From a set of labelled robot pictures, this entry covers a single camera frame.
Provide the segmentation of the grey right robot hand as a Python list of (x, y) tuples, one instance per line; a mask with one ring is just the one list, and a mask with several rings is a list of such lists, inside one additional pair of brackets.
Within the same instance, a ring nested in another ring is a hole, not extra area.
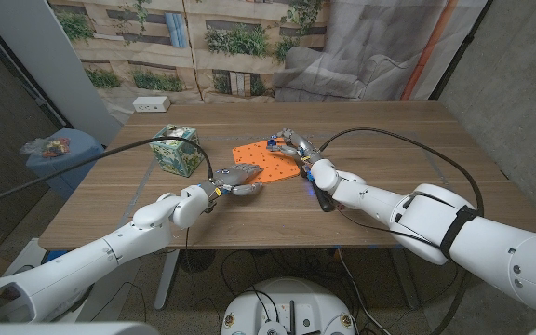
[(290, 128), (283, 128), (267, 142), (270, 152), (281, 152), (292, 156), (301, 167), (309, 171), (313, 164), (322, 159), (321, 152), (309, 140)]

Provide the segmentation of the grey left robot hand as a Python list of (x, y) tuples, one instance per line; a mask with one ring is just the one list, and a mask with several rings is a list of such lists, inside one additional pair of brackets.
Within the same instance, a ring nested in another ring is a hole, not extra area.
[(258, 194), (262, 188), (261, 182), (246, 184), (263, 172), (263, 167), (254, 164), (240, 163), (228, 168), (216, 170), (209, 181), (203, 181), (199, 186), (205, 191), (210, 201), (225, 195), (237, 196)]

